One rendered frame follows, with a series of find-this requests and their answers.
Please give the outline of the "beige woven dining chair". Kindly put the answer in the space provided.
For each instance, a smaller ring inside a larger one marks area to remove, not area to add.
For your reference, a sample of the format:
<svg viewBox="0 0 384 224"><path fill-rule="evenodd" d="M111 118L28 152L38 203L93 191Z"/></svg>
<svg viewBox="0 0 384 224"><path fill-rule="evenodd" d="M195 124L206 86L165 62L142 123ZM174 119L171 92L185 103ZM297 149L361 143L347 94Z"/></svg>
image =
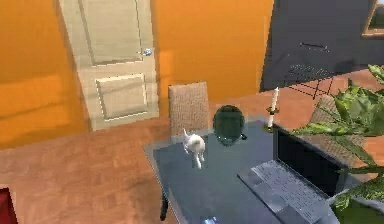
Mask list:
<svg viewBox="0 0 384 224"><path fill-rule="evenodd" d="M198 131L209 126L207 83L172 85L168 87L170 135L183 130Z"/></svg>
<svg viewBox="0 0 384 224"><path fill-rule="evenodd" d="M322 108L327 109L331 113L337 113L334 99L329 95L322 95L315 106L315 109L309 120L309 124L334 121L333 117L326 111L322 110ZM337 143L332 136L317 134L304 136L304 139L316 145L343 164L346 164L348 167L355 167L359 162L359 159L356 155Z"/></svg>

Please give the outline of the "white animal figurine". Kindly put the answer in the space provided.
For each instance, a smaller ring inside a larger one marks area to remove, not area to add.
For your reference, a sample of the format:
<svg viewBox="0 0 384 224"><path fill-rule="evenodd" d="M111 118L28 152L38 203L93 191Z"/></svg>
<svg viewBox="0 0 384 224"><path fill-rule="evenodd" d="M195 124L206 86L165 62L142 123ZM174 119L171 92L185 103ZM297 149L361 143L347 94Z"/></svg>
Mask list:
<svg viewBox="0 0 384 224"><path fill-rule="evenodd" d="M189 154L193 153L196 165L199 169L202 168L202 163L205 161L204 159L204 151L205 151L205 141L204 139L197 134L188 135L186 130L183 130L183 148L184 151Z"/></svg>

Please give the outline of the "dark glass dining table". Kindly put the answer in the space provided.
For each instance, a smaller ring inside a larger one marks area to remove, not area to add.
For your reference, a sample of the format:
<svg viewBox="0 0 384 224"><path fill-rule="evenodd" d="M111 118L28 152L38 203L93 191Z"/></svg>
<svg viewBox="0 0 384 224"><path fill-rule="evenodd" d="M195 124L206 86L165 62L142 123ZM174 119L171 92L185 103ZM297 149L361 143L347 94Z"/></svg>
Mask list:
<svg viewBox="0 0 384 224"><path fill-rule="evenodd" d="M202 131L205 161L199 169L183 148L183 138L144 148L179 224L283 224L238 178L238 174L272 159L272 139L262 133L264 122L245 125L246 140L220 144L214 133Z"/></svg>

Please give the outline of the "white candle on holder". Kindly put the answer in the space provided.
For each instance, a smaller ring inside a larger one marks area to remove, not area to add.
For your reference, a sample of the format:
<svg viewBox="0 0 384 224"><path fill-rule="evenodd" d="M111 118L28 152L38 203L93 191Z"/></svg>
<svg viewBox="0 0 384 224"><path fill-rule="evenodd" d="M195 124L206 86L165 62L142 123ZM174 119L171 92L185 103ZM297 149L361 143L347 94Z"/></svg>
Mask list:
<svg viewBox="0 0 384 224"><path fill-rule="evenodd" d="M269 110L270 114L269 114L269 119L268 119L268 123L267 123L268 131L271 131L272 127L273 127L273 120L274 120L274 114L275 114L275 110L276 110L278 94L279 94L279 87L276 87L274 89L272 103L271 103L271 107L270 107L270 110Z"/></svg>

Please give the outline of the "beige panelled room door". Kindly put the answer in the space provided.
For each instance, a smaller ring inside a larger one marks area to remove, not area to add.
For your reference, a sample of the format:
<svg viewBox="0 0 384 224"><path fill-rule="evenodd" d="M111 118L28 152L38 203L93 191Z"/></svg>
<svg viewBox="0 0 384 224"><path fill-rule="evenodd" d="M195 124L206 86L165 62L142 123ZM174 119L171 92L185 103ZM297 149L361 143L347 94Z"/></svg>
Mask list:
<svg viewBox="0 0 384 224"><path fill-rule="evenodd" d="M92 129L157 117L150 0L58 2Z"/></svg>

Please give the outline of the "grey open laptop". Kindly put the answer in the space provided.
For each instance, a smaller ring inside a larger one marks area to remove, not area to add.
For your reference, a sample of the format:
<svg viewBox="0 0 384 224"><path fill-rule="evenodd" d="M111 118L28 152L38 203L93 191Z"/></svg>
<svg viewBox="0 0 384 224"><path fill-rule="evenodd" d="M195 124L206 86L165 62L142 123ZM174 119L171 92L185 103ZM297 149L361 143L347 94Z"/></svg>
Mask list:
<svg viewBox="0 0 384 224"><path fill-rule="evenodd" d="M345 163L282 127L261 130L272 139L272 159L238 178L283 224L340 224L331 200L360 180L340 172Z"/></svg>

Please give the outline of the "green leafy house plant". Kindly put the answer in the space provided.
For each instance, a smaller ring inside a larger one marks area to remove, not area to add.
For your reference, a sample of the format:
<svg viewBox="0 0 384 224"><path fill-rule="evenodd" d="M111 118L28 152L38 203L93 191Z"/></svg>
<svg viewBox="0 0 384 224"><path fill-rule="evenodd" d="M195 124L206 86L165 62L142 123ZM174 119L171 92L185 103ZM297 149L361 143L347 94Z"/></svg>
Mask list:
<svg viewBox="0 0 384 224"><path fill-rule="evenodd" d="M358 143L362 138L384 136L384 66L370 65L368 71L382 85L381 89L373 91L349 81L345 90L329 95L337 113L322 108L333 122L308 123L292 131L298 136L332 136L363 163L340 170L342 174L367 177L331 200L340 224L384 224L384 165L377 164Z"/></svg>

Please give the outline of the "wood framed window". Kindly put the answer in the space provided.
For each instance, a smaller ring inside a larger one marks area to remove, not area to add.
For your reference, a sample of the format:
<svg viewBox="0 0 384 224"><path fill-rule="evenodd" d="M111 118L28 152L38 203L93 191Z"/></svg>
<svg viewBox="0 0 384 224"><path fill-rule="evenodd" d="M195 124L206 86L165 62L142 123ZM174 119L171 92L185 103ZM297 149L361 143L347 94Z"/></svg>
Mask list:
<svg viewBox="0 0 384 224"><path fill-rule="evenodd" d="M362 36L364 38L384 37L384 0L373 0Z"/></svg>

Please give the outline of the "dark red furniture corner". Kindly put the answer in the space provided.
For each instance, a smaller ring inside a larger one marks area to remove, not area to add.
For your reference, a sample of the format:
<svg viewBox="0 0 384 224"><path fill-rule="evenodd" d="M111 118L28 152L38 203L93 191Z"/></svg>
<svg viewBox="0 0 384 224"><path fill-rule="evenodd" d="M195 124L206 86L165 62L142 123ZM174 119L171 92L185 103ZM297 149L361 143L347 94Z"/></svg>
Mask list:
<svg viewBox="0 0 384 224"><path fill-rule="evenodd" d="M18 224L8 188L0 189L0 224Z"/></svg>

